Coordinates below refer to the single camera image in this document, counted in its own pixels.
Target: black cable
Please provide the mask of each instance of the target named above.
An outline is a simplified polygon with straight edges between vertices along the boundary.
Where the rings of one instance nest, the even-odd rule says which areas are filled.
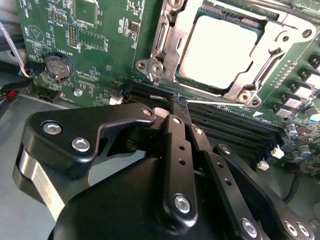
[[[290,186],[290,190],[287,194],[287,196],[283,199],[284,203],[288,204],[291,202],[291,200],[294,198],[294,196],[296,195],[299,185],[300,185],[300,177],[302,176],[301,172],[296,172],[294,174],[291,186]]]
[[[294,15],[300,19],[303,19],[303,20],[309,21],[311,23],[320,25],[320,18],[305,14],[302,11],[298,11],[294,6],[279,5],[276,3],[267,2],[267,1],[263,1],[263,0],[241,0],[241,1],[244,3],[248,3],[248,4],[253,4],[253,5],[257,5],[257,6],[261,6],[261,7],[266,7],[266,8],[282,11],[287,14]]]
[[[11,35],[12,41],[15,42],[23,42],[24,41],[24,36],[22,35]],[[6,44],[7,39],[4,36],[0,36],[0,44]]]
[[[14,45],[17,49],[25,49],[26,48],[25,42],[23,42],[23,41],[15,42]],[[0,43],[0,52],[8,51],[8,50],[11,50],[10,45],[8,43]]]

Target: integrated circuit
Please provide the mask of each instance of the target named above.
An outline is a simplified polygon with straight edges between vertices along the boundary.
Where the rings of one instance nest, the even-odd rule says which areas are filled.
[[[77,21],[95,26],[98,21],[98,2],[96,0],[75,0],[74,16]]]
[[[205,85],[227,89],[239,73],[249,68],[250,53],[257,39],[252,30],[201,16],[183,57],[180,74]]]
[[[134,33],[137,33],[139,32],[139,23],[135,22],[135,21],[132,21],[130,23],[130,26],[129,26],[129,30],[134,32]]]

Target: motherboard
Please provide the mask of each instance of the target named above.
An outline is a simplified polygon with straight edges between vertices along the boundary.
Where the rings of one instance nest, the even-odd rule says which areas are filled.
[[[84,107],[121,104],[119,89],[128,82],[137,101],[179,94],[205,132],[217,126],[215,111],[228,115],[217,117],[221,125],[243,119],[241,128],[281,129],[286,143],[260,159],[317,176],[320,2],[269,2],[309,17],[246,0],[17,0],[17,6],[28,59],[45,67],[33,78],[38,88]],[[248,145],[264,139],[259,128]]]

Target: electrolytic capacitor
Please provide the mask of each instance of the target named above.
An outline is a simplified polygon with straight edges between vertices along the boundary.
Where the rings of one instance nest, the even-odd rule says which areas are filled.
[[[294,161],[296,164],[299,164],[304,160],[304,158],[300,156],[299,151],[294,151],[293,153],[291,153],[291,156],[292,156],[292,161]]]
[[[305,111],[305,114],[311,122],[316,123],[320,121],[320,112],[317,108],[309,108],[307,111]]]
[[[286,126],[286,131],[287,131],[288,136],[291,138],[295,138],[298,136],[298,132],[297,132],[296,127],[293,123],[288,124]]]
[[[311,152],[308,145],[302,145],[298,147],[300,156],[304,159],[309,159],[311,156]]]

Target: screw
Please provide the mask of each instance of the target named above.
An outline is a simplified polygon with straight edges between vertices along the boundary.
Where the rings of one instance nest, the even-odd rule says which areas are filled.
[[[241,221],[243,229],[252,237],[255,238],[258,235],[258,232],[255,226],[246,218],[242,218]]]
[[[222,150],[226,153],[226,154],[230,154],[230,150],[228,148],[226,148],[225,146],[222,147]]]
[[[146,109],[143,110],[143,113],[145,115],[147,115],[147,116],[151,116],[152,115],[152,113],[150,111],[146,110]]]
[[[310,221],[310,225],[313,229],[317,229],[320,227],[320,222],[317,219],[313,219]]]
[[[75,139],[72,140],[71,146],[75,150],[84,153],[89,150],[90,143],[88,142],[88,140],[86,140],[82,137],[76,137]]]
[[[51,135],[57,135],[62,132],[62,127],[55,122],[47,122],[42,127],[43,131],[45,131],[47,134]]]
[[[152,70],[155,72],[155,73],[158,73],[158,72],[162,72],[162,66],[158,63],[154,63],[152,65]]]
[[[195,128],[194,129],[195,130],[195,132],[197,133],[197,134],[199,134],[199,135],[201,135],[202,134],[202,131],[201,131],[201,129],[200,128]]]
[[[173,118],[173,121],[176,123],[176,124],[180,124],[181,123],[181,121],[178,119],[178,118]]]
[[[177,195],[174,197],[174,204],[176,208],[182,212],[183,214],[187,214],[190,212],[190,203],[189,201],[182,195]]]
[[[300,228],[301,232],[303,233],[303,235],[305,235],[306,237],[310,237],[310,233],[308,232],[308,230],[305,228],[305,226],[303,226],[301,223],[297,223],[298,227]]]
[[[75,95],[76,97],[81,97],[82,96],[81,89],[79,89],[79,88],[73,89],[73,95]]]
[[[285,226],[293,236],[298,236],[297,230],[289,222],[285,221]]]

